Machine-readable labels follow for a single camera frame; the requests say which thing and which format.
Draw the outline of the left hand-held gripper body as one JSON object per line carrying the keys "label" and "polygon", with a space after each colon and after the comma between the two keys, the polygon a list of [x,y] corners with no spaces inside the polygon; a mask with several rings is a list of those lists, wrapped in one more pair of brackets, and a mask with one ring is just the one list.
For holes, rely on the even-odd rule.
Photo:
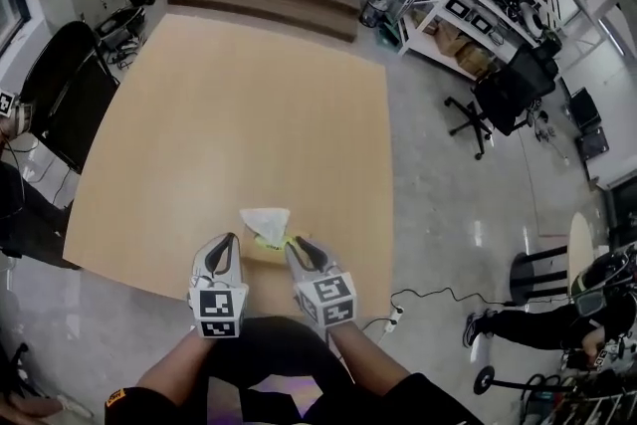
{"label": "left hand-held gripper body", "polygon": [[200,279],[189,289],[195,328],[208,339],[237,338],[241,332],[249,288]]}

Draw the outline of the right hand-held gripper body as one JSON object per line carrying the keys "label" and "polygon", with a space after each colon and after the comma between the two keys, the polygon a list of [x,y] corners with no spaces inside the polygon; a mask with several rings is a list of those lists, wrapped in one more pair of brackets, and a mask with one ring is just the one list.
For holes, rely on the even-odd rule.
{"label": "right hand-held gripper body", "polygon": [[294,283],[299,306],[318,328],[356,319],[356,290],[350,273]]}

